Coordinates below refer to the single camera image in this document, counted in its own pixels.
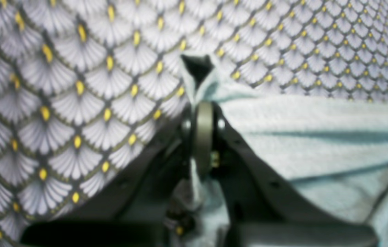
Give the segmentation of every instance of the light blue towel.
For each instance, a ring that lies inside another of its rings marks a hole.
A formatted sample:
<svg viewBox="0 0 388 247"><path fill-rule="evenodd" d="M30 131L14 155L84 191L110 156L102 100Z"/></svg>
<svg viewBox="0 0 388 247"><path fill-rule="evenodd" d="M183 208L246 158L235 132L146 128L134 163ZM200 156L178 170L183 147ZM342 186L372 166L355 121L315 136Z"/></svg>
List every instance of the light blue towel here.
<svg viewBox="0 0 388 247"><path fill-rule="evenodd" d="M372 225L388 247L388 104L266 97L210 58L215 68L197 91L182 72L191 103L218 102L254 152L299 192L343 220Z"/></svg>

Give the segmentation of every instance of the black mechanism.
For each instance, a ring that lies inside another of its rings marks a hole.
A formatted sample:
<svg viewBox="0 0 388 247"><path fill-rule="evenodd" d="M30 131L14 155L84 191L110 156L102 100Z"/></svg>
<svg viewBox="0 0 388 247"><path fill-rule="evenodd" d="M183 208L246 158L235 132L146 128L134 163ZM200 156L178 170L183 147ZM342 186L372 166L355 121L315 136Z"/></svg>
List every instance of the black mechanism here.
<svg viewBox="0 0 388 247"><path fill-rule="evenodd" d="M196 121L188 107L99 194L70 214L28 227L21 243L38 247L167 247L163 225L172 191L189 176ZM219 166L201 173L224 192L231 227L225 247L377 247L371 227L325 213L258 158L213 103L212 150Z"/></svg>

